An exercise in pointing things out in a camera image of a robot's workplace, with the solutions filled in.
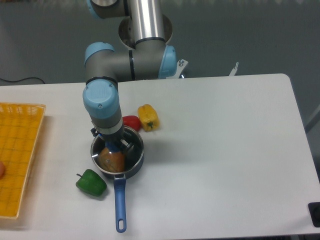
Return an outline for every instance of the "white table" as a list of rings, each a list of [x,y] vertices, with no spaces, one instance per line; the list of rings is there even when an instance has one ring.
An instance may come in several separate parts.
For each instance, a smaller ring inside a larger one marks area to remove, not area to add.
[[[308,203],[320,185],[289,78],[283,74],[119,84],[123,116],[151,104],[161,128],[140,131],[141,170],[126,184],[127,230],[75,183],[90,156],[84,83],[0,87],[0,102],[46,105],[18,220],[0,239],[202,239],[319,233]]]

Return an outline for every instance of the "black cable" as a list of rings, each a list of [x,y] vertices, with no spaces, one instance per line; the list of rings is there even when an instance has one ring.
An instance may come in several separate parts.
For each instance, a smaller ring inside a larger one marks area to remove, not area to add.
[[[21,82],[21,81],[24,81],[24,80],[28,80],[28,79],[38,79],[38,80],[40,80],[43,84],[46,84],[45,81],[43,81],[41,78],[36,77],[36,76],[30,76],[30,77],[26,77],[26,78],[23,78],[23,79],[20,79],[20,80],[16,80],[16,81],[6,80],[6,79],[3,79],[3,78],[0,77],[0,80],[1,80],[1,81],[7,82],[7,83],[18,83],[18,82]]]

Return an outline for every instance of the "yellow bell pepper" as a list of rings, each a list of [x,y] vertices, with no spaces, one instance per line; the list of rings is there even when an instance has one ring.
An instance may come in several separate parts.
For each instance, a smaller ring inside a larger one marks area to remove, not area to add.
[[[138,116],[141,125],[146,132],[155,130],[160,125],[156,110],[149,104],[145,104],[138,108]]]

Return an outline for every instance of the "red bell pepper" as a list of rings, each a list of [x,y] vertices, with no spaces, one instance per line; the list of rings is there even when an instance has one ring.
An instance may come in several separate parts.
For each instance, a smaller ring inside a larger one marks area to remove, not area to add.
[[[123,118],[123,124],[133,128],[134,130],[136,130],[137,132],[140,130],[141,128],[141,122],[140,119],[137,116],[124,116]]]

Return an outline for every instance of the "blue handle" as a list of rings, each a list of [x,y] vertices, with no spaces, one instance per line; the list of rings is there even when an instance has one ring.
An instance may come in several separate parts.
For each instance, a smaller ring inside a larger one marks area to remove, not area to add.
[[[126,219],[126,179],[116,178],[113,182],[115,195],[115,228],[118,233],[124,233],[127,229]],[[123,228],[120,229],[120,222],[123,222]]]

